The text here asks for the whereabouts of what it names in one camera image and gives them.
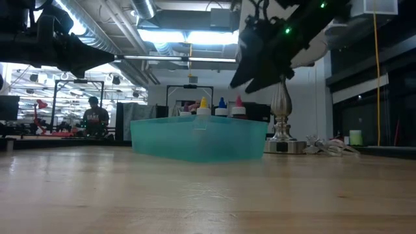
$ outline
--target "man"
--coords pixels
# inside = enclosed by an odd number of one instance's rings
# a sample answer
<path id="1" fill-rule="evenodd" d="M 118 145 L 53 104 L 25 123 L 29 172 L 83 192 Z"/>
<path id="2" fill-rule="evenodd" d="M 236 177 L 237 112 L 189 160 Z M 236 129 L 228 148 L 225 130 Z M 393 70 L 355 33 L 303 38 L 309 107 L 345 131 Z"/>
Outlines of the man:
<path id="1" fill-rule="evenodd" d="M 201 105 L 201 100 L 196 100 L 195 104 L 189 106 L 189 112 L 192 114 L 196 114 L 196 109 L 198 109 Z"/>
<path id="2" fill-rule="evenodd" d="M 88 102 L 91 109 L 85 111 L 83 118 L 86 122 L 86 133 L 96 135 L 109 124 L 109 113 L 104 108 L 98 106 L 97 97 L 90 97 Z"/>

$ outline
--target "black monitor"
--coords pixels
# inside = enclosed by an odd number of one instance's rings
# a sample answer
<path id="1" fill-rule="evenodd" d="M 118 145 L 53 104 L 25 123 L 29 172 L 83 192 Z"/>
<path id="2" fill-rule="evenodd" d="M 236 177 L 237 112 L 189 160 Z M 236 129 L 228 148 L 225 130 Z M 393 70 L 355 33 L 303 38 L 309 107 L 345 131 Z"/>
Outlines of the black monitor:
<path id="1" fill-rule="evenodd" d="M 0 96 L 0 120 L 17 120 L 19 101 L 19 96 Z"/>

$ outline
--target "yellow bottle cap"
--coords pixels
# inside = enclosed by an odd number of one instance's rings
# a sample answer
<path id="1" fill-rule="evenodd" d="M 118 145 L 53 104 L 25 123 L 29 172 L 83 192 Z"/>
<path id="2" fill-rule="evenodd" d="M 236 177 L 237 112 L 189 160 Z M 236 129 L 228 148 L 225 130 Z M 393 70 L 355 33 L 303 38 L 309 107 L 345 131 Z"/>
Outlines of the yellow bottle cap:
<path id="1" fill-rule="evenodd" d="M 201 108 L 207 108 L 207 99 L 205 97 L 202 97 L 200 107 Z"/>

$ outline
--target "wooden table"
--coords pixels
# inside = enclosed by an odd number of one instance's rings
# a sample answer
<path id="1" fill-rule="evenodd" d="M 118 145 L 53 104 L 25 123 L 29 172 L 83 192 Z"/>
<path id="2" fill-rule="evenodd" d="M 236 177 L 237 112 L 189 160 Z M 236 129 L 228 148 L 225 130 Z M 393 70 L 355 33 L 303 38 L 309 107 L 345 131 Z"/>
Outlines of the wooden table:
<path id="1" fill-rule="evenodd" d="M 0 233 L 416 233 L 416 161 L 15 151 L 0 157 Z"/>

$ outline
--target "translucent plastic container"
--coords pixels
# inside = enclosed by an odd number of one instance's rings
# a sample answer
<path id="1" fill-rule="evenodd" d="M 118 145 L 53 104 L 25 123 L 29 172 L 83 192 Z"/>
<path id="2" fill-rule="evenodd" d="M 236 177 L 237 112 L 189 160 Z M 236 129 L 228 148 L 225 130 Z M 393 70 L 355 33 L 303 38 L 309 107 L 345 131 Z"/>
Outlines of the translucent plastic container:
<path id="1" fill-rule="evenodd" d="M 133 151 L 192 162 L 260 159 L 267 123 L 217 116 L 131 122 Z"/>

